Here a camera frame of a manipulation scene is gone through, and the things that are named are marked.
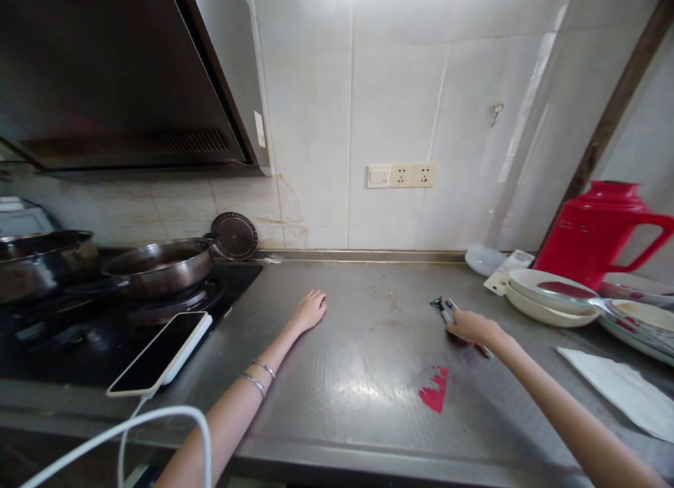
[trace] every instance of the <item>pot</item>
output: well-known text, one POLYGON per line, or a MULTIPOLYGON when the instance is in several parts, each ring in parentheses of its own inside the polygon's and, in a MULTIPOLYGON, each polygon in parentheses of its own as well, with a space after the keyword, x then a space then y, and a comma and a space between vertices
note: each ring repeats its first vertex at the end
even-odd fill
POLYGON ((32 301, 94 279, 92 232, 61 230, 0 239, 0 304, 32 301))
POLYGON ((151 301, 198 285, 213 270, 210 249, 217 235, 148 244, 128 251, 103 265, 107 279, 73 286, 69 294, 115 291, 126 298, 151 301))

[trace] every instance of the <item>bracelet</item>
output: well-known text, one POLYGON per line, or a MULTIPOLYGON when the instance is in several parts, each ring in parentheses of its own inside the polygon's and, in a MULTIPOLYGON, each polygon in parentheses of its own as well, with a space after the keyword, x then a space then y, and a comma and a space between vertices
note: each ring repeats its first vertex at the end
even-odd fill
POLYGON ((262 386, 262 383, 261 383, 260 381, 258 381, 258 380, 255 379, 254 377, 252 377, 250 374, 246 374, 245 372, 244 372, 241 376, 239 376, 239 377, 240 377, 241 379, 245 379, 246 381, 250 381, 252 384, 254 384, 255 386, 257 386, 257 387, 258 387, 258 390, 259 390, 260 393, 262 394, 262 400, 265 399, 265 397, 267 396, 267 390, 265 389, 264 386, 262 386))
POLYGON ((253 360, 253 363, 255 365, 259 365, 264 370, 269 372, 272 375, 272 381, 276 379, 276 374, 274 374, 274 371, 272 370, 272 368, 269 365, 264 365, 260 360, 253 360))

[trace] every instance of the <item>hand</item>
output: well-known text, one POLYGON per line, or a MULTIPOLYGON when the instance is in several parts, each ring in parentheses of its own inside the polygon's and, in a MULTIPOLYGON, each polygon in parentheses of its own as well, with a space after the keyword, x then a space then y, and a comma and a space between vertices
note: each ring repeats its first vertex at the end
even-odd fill
POLYGON ((325 293, 320 290, 312 290, 302 299, 300 305, 290 320, 290 324, 304 332, 315 327, 323 318, 327 305, 325 304, 325 293))
POLYGON ((447 325, 445 329, 464 341, 479 343, 489 347, 499 336, 505 335, 495 321, 471 311, 454 311, 455 325, 447 325))

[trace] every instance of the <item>black stovetop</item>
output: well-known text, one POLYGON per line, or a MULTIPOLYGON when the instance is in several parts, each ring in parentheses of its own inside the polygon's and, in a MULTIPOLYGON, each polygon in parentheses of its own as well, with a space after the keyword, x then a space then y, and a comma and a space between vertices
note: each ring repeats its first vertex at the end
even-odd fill
MULTIPOLYGON (((249 263, 216 263, 212 278, 224 283, 225 290, 205 307, 213 317, 211 329, 262 268, 249 263)), ((28 328, 25 324, 17 327, 7 313, 0 310, 0 378, 49 383, 107 387, 164 326, 135 325, 130 305, 114 295, 58 316, 40 314, 39 321, 28 328), (41 334, 27 341, 30 335, 26 332, 41 334)))

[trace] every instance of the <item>smartphone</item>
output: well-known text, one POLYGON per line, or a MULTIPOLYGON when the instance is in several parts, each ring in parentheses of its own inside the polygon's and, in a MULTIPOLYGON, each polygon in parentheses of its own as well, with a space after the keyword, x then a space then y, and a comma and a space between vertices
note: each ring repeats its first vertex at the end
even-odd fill
POLYGON ((105 394, 108 397, 147 395, 169 384, 212 323, 213 318, 205 311, 173 316, 105 394))

